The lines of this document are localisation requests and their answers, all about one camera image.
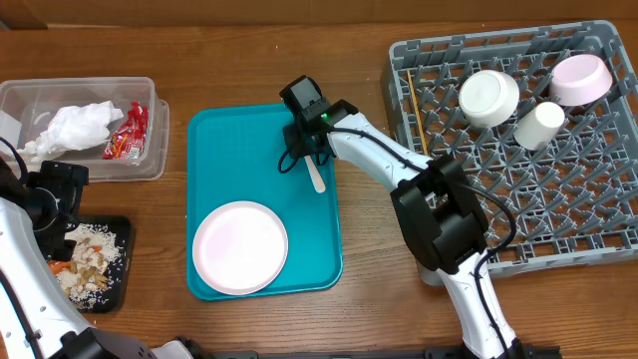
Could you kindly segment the orange carrot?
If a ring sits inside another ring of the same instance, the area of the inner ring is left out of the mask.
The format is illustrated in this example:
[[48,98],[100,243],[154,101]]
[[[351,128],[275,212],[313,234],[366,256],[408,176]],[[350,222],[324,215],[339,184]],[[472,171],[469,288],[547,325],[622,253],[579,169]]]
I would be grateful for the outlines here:
[[52,273],[54,275],[57,275],[58,273],[64,271],[65,269],[70,269],[71,268],[71,262],[70,261],[49,261],[48,262],[49,268],[52,271]]

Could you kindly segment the light green bowl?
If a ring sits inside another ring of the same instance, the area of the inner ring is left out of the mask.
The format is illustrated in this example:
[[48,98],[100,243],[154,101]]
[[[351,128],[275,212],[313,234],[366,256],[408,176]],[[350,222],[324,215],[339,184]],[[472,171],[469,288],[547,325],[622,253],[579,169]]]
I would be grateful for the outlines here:
[[482,70],[463,83],[459,104],[470,124],[476,128],[493,128],[505,122],[516,110],[519,89],[506,73]]

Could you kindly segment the grey dish rack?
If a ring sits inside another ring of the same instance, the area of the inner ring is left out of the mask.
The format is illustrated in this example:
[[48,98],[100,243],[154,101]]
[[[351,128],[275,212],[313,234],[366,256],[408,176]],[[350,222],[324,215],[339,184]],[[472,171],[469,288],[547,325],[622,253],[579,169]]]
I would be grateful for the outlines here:
[[[595,102],[565,109],[565,121],[537,152],[513,133],[550,100],[551,71],[581,54],[600,57],[613,78]],[[488,264],[495,277],[634,259],[637,255],[637,77],[616,28],[589,21],[404,40],[389,50],[381,83],[394,139],[423,153],[410,99],[411,71],[430,156],[451,155],[470,182],[506,203],[518,232]],[[462,83],[482,70],[511,75],[515,112],[491,129],[463,114]]]

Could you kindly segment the white cup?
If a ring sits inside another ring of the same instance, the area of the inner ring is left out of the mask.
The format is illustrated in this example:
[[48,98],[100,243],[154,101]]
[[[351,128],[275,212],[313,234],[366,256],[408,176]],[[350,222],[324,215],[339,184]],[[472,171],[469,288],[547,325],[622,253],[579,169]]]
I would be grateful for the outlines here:
[[538,151],[556,136],[564,120],[565,114],[559,105],[540,103],[517,123],[513,137],[523,148]]

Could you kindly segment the pink bowl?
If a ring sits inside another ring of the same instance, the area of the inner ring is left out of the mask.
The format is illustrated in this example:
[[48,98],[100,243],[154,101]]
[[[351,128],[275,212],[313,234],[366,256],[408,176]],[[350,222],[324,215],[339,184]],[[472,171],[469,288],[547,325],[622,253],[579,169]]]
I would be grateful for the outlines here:
[[597,101],[612,87],[613,78],[603,60],[595,55],[568,57],[551,71],[549,95],[565,107]]

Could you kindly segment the red snack wrapper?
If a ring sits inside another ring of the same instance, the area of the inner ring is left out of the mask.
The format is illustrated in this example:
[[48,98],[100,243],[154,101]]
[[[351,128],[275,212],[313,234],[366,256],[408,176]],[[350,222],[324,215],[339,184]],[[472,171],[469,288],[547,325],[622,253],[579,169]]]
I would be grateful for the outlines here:
[[104,160],[136,160],[143,153],[149,126],[149,109],[132,102],[128,119],[114,132],[104,153]]

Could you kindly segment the clear plastic bin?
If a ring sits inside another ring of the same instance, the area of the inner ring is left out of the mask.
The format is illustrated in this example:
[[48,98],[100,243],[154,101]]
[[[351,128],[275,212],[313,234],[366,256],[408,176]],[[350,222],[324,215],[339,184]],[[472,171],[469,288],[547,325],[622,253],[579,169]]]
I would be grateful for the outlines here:
[[146,144],[135,159],[105,160],[105,145],[69,151],[59,162],[89,169],[90,181],[157,180],[164,171],[169,139],[169,107],[147,77],[56,78],[1,84],[1,137],[21,149],[44,132],[63,107],[110,101],[127,112],[133,102],[149,110]]

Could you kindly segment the white napkin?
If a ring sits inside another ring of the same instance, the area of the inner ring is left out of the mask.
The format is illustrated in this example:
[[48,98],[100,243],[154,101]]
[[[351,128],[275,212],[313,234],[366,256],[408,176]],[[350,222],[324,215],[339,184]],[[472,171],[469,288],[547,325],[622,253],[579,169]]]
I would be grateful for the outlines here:
[[109,124],[124,117],[111,101],[84,107],[61,108],[36,140],[18,153],[25,161],[56,159],[69,151],[88,150],[105,144],[111,136]]

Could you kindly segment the pink plate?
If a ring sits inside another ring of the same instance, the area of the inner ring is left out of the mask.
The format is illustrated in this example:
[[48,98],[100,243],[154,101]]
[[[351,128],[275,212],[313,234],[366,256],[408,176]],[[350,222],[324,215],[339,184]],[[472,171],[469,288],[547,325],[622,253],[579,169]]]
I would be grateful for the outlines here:
[[213,210],[198,226],[192,260],[200,279],[231,296],[268,286],[282,271],[289,241],[279,216],[253,201],[234,201]]

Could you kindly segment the black waste tray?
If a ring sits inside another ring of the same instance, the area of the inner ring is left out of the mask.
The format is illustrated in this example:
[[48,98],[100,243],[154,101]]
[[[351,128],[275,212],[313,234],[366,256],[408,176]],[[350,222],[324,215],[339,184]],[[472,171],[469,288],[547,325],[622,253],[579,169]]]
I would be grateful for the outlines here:
[[49,267],[63,292],[85,313],[107,313],[124,303],[135,230],[121,215],[82,215],[65,238],[75,245],[68,261]]

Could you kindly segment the peanuts and rice waste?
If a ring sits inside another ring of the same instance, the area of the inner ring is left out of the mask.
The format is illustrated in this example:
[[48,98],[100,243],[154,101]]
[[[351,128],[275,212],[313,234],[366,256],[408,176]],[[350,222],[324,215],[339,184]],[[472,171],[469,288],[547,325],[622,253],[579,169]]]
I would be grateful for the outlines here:
[[115,300],[124,268],[124,248],[102,224],[80,224],[66,235],[75,244],[71,268],[54,275],[70,301],[84,311],[97,311]]

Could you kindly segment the white plastic fork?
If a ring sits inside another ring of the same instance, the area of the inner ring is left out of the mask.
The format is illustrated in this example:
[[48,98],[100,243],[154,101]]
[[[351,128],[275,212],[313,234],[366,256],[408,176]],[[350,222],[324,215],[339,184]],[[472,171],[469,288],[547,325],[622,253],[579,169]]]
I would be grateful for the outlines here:
[[318,169],[315,166],[313,160],[311,159],[310,156],[305,156],[304,161],[306,163],[308,173],[310,175],[315,191],[318,193],[323,193],[326,190],[326,185],[323,182],[323,179],[320,173],[318,172]]

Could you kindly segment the wooden chopstick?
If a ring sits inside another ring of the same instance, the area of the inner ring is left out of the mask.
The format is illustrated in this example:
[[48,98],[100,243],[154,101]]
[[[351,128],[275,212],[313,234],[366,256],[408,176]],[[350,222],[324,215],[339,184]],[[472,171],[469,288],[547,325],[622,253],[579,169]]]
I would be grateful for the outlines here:
[[409,84],[410,99],[412,103],[413,113],[416,118],[421,147],[422,147],[424,155],[428,156],[429,152],[428,152],[428,146],[427,146],[426,136],[425,136],[424,127],[423,127],[423,121],[421,118],[421,110],[419,108],[419,104],[418,104],[416,93],[415,93],[415,86],[413,83],[411,71],[409,69],[407,70],[407,80]]

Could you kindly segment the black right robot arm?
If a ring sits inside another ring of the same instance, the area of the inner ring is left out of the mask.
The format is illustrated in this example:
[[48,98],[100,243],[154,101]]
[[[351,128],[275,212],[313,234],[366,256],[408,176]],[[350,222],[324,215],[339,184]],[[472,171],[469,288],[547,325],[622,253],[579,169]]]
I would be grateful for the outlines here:
[[494,292],[487,261],[487,218],[450,156],[414,153],[373,127],[353,105],[325,99],[288,100],[293,124],[284,128],[285,155],[334,157],[380,183],[390,194],[404,242],[417,262],[443,282],[460,319],[463,353],[470,358],[522,358],[522,343]]

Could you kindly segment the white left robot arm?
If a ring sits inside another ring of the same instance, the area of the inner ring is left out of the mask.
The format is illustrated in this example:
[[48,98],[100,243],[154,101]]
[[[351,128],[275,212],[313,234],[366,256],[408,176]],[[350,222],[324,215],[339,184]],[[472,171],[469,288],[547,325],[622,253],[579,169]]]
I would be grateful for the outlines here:
[[177,337],[151,348],[101,330],[75,308],[51,272],[48,255],[65,248],[77,222],[87,168],[45,161],[16,176],[1,166],[1,333],[13,358],[204,358]]

